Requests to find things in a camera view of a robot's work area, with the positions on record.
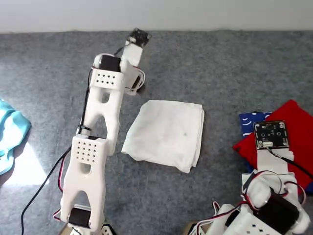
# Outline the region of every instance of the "gray carpet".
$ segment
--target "gray carpet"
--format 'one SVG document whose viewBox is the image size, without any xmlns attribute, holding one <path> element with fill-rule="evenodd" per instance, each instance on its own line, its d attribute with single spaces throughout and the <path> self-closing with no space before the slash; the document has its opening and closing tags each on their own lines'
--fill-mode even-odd
<svg viewBox="0 0 313 235">
<path fill-rule="evenodd" d="M 119 235 L 179 235 L 188 221 L 212 215 L 212 200 L 240 201 L 246 169 L 231 149 L 241 139 L 239 113 L 272 111 L 292 98 L 313 114 L 313 32 L 151 33 L 141 64 L 145 90 L 124 96 L 116 154 L 106 165 L 106 218 Z M 17 157 L 15 169 L 0 177 L 1 235 L 20 234 L 22 209 L 42 180 L 36 175 L 41 167 L 47 174 L 70 145 L 95 55 L 116 51 L 127 35 L 0 35 L 0 98 L 32 122 L 25 146 L 35 155 L 24 156 L 19 167 L 22 157 Z M 189 174 L 120 153 L 127 130 L 149 99 L 203 105 L 201 155 Z M 102 124 L 95 128 L 99 136 L 105 135 Z M 26 212 L 25 235 L 55 235 L 63 226 L 51 218 L 60 205 L 56 180 L 55 173 Z M 305 208 L 313 216 L 312 198 Z"/>
</svg>

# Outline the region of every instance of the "black circuit board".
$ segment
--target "black circuit board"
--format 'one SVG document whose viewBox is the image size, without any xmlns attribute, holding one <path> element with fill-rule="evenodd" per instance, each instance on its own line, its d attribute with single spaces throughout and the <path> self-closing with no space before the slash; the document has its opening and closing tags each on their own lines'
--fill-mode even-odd
<svg viewBox="0 0 313 235">
<path fill-rule="evenodd" d="M 151 38 L 151 34 L 139 29 L 135 28 L 133 32 L 130 33 L 130 35 L 127 38 L 127 41 L 130 43 L 134 43 L 135 45 L 144 48 L 148 41 Z"/>
<path fill-rule="evenodd" d="M 257 149 L 289 148 L 286 125 L 284 121 L 265 121 L 253 124 Z"/>
</svg>

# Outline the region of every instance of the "folded white cloth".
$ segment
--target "folded white cloth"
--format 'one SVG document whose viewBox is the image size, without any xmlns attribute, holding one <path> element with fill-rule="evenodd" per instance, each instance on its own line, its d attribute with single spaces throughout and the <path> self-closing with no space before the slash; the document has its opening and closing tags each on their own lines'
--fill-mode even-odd
<svg viewBox="0 0 313 235">
<path fill-rule="evenodd" d="M 189 173 L 200 155 L 203 118 L 202 105 L 149 100 L 130 127 L 122 153 Z"/>
</svg>

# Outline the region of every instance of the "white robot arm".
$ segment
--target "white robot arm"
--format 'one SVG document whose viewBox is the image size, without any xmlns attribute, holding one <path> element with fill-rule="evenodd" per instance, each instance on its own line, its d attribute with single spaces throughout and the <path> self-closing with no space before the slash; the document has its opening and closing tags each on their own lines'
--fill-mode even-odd
<svg viewBox="0 0 313 235">
<path fill-rule="evenodd" d="M 258 171 L 242 175 L 244 200 L 237 207 L 223 205 L 212 218 L 197 223 L 190 235 L 291 235 L 308 228 L 310 218 L 302 207 L 305 191 L 282 160 L 293 160 L 285 123 L 255 123 L 254 135 Z"/>
<path fill-rule="evenodd" d="M 82 235 L 100 234 L 102 229 L 105 219 L 105 163 L 107 156 L 115 151 L 123 95 L 136 94 L 144 83 L 145 74 L 137 66 L 150 37 L 148 33 L 135 29 L 123 47 L 121 58 L 99 54 L 91 68 L 88 101 L 79 133 L 72 140 L 61 199 L 61 220 Z M 110 95 L 109 100 L 102 103 L 105 93 Z M 106 139 L 90 135 L 100 116 L 105 118 Z M 74 204 L 80 191 L 88 196 L 90 207 Z"/>
</svg>

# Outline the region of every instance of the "blue towel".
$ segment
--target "blue towel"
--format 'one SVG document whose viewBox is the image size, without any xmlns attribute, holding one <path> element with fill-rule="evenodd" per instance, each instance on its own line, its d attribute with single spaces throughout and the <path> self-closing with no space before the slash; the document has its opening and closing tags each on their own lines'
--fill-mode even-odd
<svg viewBox="0 0 313 235">
<path fill-rule="evenodd" d="M 0 175 L 12 168 L 13 149 L 21 144 L 30 127 L 29 120 L 0 100 Z"/>
</svg>

